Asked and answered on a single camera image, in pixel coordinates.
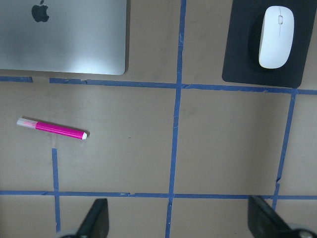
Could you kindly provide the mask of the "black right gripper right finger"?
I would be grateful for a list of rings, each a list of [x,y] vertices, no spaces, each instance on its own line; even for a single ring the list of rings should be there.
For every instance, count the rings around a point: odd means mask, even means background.
[[[254,238],[292,238],[293,230],[257,195],[248,198],[248,228]]]

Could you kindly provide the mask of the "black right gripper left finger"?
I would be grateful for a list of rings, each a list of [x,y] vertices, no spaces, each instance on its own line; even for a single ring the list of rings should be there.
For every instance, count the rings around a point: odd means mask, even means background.
[[[108,203],[96,199],[76,232],[76,238],[106,238],[109,232]]]

